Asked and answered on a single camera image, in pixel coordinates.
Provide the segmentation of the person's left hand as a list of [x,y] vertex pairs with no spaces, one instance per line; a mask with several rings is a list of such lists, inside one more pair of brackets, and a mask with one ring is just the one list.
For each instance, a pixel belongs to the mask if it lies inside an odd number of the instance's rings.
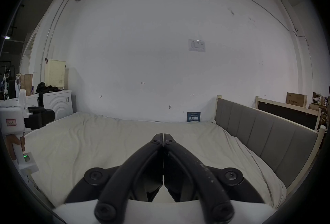
[[17,136],[14,134],[6,135],[6,148],[9,152],[11,159],[14,161],[14,160],[16,160],[16,155],[15,155],[13,144],[20,146],[22,149],[22,152],[24,152],[25,151],[25,137],[22,136],[18,139]]

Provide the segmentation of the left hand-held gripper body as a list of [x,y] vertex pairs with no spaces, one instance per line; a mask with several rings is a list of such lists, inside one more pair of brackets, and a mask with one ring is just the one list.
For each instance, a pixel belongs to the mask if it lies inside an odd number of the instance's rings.
[[[16,101],[2,100],[0,109],[1,133],[14,134],[19,139],[25,133],[44,127],[55,120],[55,112],[42,106],[27,106],[26,91],[20,90]],[[13,144],[17,169],[22,175],[39,170],[31,152],[24,153],[20,146]]]

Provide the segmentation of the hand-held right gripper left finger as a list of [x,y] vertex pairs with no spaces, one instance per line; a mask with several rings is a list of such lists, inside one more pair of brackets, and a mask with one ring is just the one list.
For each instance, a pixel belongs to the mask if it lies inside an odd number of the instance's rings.
[[98,200],[93,214],[99,222],[124,222],[129,199],[150,202],[163,185],[163,134],[156,134],[122,165],[88,169],[65,204]]

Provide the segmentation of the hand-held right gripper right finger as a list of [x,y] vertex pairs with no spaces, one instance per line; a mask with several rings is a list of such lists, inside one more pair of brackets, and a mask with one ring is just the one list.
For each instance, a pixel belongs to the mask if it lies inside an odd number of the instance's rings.
[[163,152],[170,195],[176,202],[199,200],[206,223],[229,223],[235,215],[231,201],[265,205],[239,169],[206,166],[170,134],[163,134]]

